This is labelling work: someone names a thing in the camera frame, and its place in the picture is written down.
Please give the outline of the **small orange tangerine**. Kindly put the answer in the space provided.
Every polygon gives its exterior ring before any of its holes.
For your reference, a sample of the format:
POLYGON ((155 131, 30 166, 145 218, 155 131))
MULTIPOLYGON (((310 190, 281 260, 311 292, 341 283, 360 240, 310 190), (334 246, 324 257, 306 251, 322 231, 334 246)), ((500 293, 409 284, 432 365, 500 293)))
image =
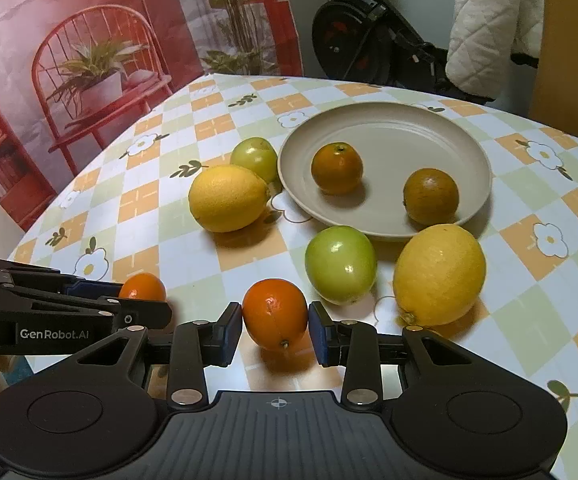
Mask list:
POLYGON ((118 298, 165 301, 166 288, 156 275, 147 272, 138 273, 122 285, 118 298))

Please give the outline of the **brown-green speckled orange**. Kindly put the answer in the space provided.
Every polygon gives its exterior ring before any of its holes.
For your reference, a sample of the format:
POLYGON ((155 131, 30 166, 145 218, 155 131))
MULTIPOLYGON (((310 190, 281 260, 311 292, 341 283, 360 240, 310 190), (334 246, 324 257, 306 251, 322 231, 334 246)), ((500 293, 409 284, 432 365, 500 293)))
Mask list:
POLYGON ((459 205, 458 186, 442 170, 421 168, 405 182, 403 204, 408 217, 422 226, 452 223, 459 205))

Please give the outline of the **small brownish orange fruit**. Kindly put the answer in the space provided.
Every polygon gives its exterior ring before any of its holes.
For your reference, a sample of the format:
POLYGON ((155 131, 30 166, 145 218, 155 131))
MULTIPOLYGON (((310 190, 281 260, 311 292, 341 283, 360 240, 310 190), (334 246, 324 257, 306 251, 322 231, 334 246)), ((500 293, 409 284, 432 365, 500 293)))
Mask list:
POLYGON ((364 164, 350 144, 333 142, 316 152, 310 173, 321 192, 343 195, 353 192, 360 185, 364 164))

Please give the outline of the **green tomato near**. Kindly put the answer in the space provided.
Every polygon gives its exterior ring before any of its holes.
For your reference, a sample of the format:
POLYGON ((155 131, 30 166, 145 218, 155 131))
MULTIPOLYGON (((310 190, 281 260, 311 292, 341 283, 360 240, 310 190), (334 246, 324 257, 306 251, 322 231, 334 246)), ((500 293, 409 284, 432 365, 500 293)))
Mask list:
POLYGON ((330 226, 308 243, 305 271, 322 298, 352 304, 374 286, 378 259, 364 233, 351 226, 330 226))

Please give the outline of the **green tomato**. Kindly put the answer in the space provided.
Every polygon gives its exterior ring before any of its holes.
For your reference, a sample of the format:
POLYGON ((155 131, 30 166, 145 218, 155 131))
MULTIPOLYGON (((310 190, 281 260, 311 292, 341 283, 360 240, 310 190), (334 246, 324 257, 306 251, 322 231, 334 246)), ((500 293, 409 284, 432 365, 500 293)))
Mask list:
POLYGON ((278 177, 276 151, 272 144, 259 136, 241 141, 232 150, 230 163, 248 168, 266 183, 270 183, 278 177))
POLYGON ((352 304, 374 286, 378 259, 364 233, 351 226, 330 226, 308 243, 305 271, 322 298, 352 304))

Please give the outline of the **checkered floral tablecloth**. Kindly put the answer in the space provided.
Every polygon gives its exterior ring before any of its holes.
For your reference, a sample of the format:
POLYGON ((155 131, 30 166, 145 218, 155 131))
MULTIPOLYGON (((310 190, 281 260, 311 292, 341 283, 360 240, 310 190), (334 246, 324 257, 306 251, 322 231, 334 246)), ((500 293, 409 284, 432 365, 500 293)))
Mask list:
POLYGON ((204 76, 126 129, 26 229, 19 262, 121 282, 156 274, 178 318, 212 320, 264 278, 315 298, 304 252, 319 224, 284 193, 254 229, 218 242, 194 222, 197 173, 250 136, 280 145, 306 118, 353 102, 414 104, 470 133, 494 180, 475 222, 487 262, 479 302, 443 328, 469 350, 549 390, 568 414, 554 466, 578 479, 578 139, 487 107, 310 78, 204 76))

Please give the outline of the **yellow lemon right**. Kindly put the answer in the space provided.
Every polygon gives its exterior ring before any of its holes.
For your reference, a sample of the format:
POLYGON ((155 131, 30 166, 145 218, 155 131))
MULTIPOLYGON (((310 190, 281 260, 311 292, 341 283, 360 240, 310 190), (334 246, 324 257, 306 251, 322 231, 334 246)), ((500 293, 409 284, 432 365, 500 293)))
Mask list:
POLYGON ((453 323, 475 304, 485 277, 484 252, 469 231, 456 224, 429 226, 411 237, 395 263, 398 313, 407 325, 453 323))

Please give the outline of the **yellow lemon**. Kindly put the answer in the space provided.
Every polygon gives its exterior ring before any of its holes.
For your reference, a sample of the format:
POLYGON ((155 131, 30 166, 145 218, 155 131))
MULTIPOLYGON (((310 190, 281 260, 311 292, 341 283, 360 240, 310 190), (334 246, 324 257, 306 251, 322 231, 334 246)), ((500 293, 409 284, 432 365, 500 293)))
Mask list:
POLYGON ((456 224, 429 226, 411 237, 395 263, 398 313, 407 325, 453 323, 475 304, 485 277, 484 252, 469 231, 456 224))
POLYGON ((191 215, 212 233, 246 228, 261 217, 269 199, 269 186, 261 177, 234 165, 202 170, 188 192, 191 215))

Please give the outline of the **yellow lemon left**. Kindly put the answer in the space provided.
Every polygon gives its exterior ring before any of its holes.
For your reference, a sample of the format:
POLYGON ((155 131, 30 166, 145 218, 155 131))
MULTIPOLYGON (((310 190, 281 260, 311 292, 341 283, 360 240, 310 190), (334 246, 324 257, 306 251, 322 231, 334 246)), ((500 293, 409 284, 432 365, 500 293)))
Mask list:
POLYGON ((202 170, 188 192, 191 215, 212 233, 246 228, 261 217, 269 199, 269 186, 261 177, 234 165, 202 170))

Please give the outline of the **green tomato far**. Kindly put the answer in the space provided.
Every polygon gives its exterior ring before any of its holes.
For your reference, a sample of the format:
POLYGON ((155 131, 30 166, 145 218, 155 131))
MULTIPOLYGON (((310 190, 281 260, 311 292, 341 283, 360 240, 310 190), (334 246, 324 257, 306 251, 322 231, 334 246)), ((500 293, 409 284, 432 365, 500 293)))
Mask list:
POLYGON ((278 177, 276 151, 272 144, 259 136, 241 141, 232 150, 230 163, 248 168, 266 183, 270 183, 278 177))

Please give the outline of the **beige round plate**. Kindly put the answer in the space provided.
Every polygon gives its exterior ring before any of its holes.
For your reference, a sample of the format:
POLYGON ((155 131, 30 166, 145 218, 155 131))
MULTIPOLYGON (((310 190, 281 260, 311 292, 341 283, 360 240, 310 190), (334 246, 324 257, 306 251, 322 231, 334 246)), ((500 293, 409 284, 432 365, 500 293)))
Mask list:
POLYGON ((377 240, 407 240, 420 228, 403 205, 403 187, 421 168, 449 174, 459 191, 456 223, 486 207, 493 174, 477 140, 446 117, 406 104, 360 102, 326 110, 295 128, 278 154, 283 188, 327 226, 352 226, 377 240), (310 165, 334 141, 350 144, 364 164, 362 184, 343 196, 321 192, 310 165))

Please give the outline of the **red printed backdrop poster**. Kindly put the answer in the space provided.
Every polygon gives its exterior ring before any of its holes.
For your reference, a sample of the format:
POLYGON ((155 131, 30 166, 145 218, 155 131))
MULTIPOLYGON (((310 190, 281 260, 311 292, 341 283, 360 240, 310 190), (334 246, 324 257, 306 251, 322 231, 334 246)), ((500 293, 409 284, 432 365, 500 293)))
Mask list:
POLYGON ((289 0, 0 0, 0 206, 22 228, 211 72, 297 75, 289 0))

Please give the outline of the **black exercise bike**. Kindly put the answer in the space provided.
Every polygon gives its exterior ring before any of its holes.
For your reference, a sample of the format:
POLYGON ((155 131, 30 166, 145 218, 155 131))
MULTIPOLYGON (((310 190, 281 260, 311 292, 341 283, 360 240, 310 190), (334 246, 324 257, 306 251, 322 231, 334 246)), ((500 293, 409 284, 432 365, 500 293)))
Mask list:
MULTIPOLYGON (((424 40, 390 0, 329 0, 315 14, 312 43, 332 79, 397 84, 421 92, 485 104, 446 75, 445 49, 424 40)), ((535 67, 538 58, 514 54, 511 64, 535 67)))

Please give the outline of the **white quilted blanket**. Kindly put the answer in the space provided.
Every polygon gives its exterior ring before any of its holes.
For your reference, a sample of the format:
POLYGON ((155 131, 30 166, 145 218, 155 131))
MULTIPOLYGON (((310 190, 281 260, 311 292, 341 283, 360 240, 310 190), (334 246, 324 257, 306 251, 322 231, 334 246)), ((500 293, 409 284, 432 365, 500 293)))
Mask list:
POLYGON ((446 75, 472 96, 496 99, 511 57, 539 58, 544 0, 455 0, 446 75))

